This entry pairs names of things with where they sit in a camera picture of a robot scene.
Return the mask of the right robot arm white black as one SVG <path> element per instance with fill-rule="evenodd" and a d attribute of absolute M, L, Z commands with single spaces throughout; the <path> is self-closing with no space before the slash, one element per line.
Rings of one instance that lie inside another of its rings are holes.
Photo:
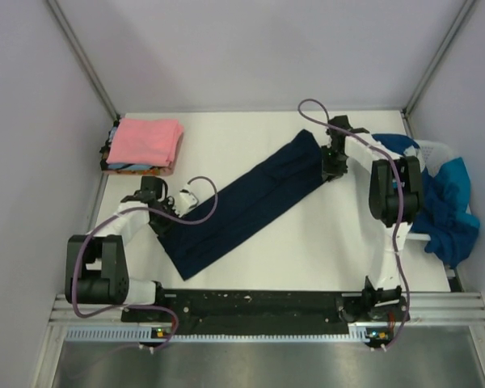
<path fill-rule="evenodd" d="M 327 125 L 330 144 L 321 147 L 323 180 L 343 177 L 349 161 L 369 174 L 368 208 L 371 217 L 381 223 L 381 243 L 365 277 L 361 310 L 367 318 L 378 320 L 402 300 L 400 253 L 424 207 L 420 162 L 416 156 L 389 150 L 367 130 L 352 128 L 346 116 L 335 116 Z"/>

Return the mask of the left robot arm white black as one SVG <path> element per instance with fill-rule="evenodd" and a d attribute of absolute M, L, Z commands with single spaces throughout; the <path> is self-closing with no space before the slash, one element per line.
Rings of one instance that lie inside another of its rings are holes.
<path fill-rule="evenodd" d="M 67 242 L 65 297 L 70 303 L 139 305 L 149 320 L 161 319 L 167 301 L 157 295 L 158 283 L 129 275 L 125 247 L 139 230 L 149 227 L 161 237 L 177 214 L 163 179 L 144 176 L 141 186 L 120 202 L 117 210 L 88 234 L 75 234 Z"/>

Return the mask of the navy blue t shirt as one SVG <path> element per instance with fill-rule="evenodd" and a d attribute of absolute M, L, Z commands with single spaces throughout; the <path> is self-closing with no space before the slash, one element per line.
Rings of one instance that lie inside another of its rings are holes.
<path fill-rule="evenodd" d="M 189 280 L 318 189 L 322 154 L 314 135 L 296 137 L 218 194 L 212 216 L 197 226 L 175 224 L 160 237 L 183 280 Z"/>

